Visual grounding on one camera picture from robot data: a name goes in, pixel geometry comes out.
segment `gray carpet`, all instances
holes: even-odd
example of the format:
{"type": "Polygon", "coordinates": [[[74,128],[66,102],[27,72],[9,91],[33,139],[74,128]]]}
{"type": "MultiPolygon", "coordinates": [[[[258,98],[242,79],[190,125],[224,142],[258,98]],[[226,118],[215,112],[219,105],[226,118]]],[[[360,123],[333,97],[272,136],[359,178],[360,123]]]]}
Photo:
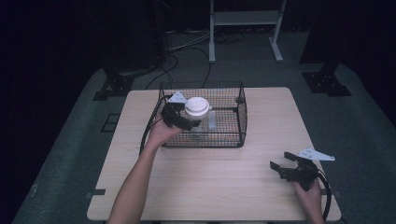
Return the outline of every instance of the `gray carpet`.
{"type": "MultiPolygon", "coordinates": [[[[310,92],[302,72],[318,71],[322,64],[299,64],[308,33],[279,35],[283,63],[275,61],[269,35],[238,35],[244,39],[216,45],[217,61],[211,65],[208,81],[241,80],[245,87],[288,87],[316,150],[336,158],[322,165],[332,188],[340,193],[336,200],[343,217],[349,223],[395,223],[394,126],[358,76],[343,65],[335,74],[352,96],[310,92]]],[[[168,41],[179,46],[196,37],[169,35],[168,41]]],[[[194,47],[207,52],[206,43],[194,47]]],[[[169,72],[174,81],[204,81],[209,63],[200,50],[184,49],[173,55],[178,58],[176,68],[169,72]]],[[[163,68],[170,69],[175,62],[169,57],[163,68]]],[[[162,72],[158,69],[136,78],[132,89],[145,89],[162,72]]],[[[109,114],[121,112],[125,101],[122,96],[92,100],[105,80],[103,70],[92,75],[14,223],[95,223],[86,213],[112,139],[112,132],[102,132],[102,128],[109,114]]],[[[161,81],[168,81],[168,76],[158,78],[148,88],[158,89],[161,81]]]]}

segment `metal mesh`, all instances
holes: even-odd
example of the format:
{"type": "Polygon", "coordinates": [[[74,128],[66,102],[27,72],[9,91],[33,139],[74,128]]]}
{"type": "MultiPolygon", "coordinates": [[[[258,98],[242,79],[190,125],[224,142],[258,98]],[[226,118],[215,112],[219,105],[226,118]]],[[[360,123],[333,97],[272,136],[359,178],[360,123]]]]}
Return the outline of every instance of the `metal mesh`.
{"type": "MultiPolygon", "coordinates": [[[[186,99],[205,98],[216,113],[216,127],[201,132],[184,131],[174,136],[164,147],[241,147],[245,143],[248,112],[241,82],[162,83],[159,99],[180,91],[186,99]]],[[[157,114],[161,113],[164,103],[157,114]]],[[[186,112],[181,116],[187,118],[186,112]]]]}

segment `dark background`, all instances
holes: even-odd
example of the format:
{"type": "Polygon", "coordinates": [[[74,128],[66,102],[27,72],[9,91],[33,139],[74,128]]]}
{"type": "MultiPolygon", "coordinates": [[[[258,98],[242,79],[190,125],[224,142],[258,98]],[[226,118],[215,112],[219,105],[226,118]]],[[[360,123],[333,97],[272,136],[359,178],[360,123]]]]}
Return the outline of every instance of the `dark background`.
{"type": "MultiPolygon", "coordinates": [[[[209,1],[164,1],[171,9],[156,8],[149,1],[98,2],[1,1],[1,223],[10,222],[18,212],[95,71],[119,63],[131,69],[156,66],[162,60],[163,42],[152,40],[162,31],[208,27],[209,1]]],[[[302,63],[336,57],[359,75],[395,123],[394,4],[322,1],[320,8],[319,4],[312,0],[287,4],[282,30],[311,28],[302,63]]],[[[272,9],[279,3],[219,0],[216,6],[272,9]]]]}

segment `wooden table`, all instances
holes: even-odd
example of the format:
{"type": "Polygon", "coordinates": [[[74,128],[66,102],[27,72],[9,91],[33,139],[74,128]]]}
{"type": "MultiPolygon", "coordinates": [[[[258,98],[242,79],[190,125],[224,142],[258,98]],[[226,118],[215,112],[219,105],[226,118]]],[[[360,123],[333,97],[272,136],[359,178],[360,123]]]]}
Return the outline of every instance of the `wooden table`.
{"type": "MultiPolygon", "coordinates": [[[[245,88],[245,94],[247,138],[243,147],[161,147],[142,220],[304,220],[291,184],[270,169],[270,161],[296,167],[283,158],[284,151],[296,154],[312,147],[293,97],[287,88],[245,88]]],[[[96,186],[97,191],[106,192],[93,195],[89,219],[108,219],[120,186],[137,160],[157,100],[158,91],[129,93],[96,186]]],[[[340,218],[333,198],[328,220],[340,218]]]]}

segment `white metal stand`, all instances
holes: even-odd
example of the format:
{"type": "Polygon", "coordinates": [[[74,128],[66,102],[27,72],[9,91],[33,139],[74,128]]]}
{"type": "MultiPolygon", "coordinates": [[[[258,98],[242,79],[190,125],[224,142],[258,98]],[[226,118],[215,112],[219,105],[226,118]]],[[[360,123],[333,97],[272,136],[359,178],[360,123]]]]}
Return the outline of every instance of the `white metal stand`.
{"type": "Polygon", "coordinates": [[[276,61],[283,62],[277,46],[277,37],[282,23],[283,14],[285,12],[287,0],[282,0],[279,10],[270,11],[231,11],[231,12],[215,12],[214,0],[210,0],[210,40],[209,40],[209,62],[216,61],[215,53],[215,26],[217,25],[261,25],[274,24],[274,36],[269,38],[271,48],[276,57],[276,61]]]}

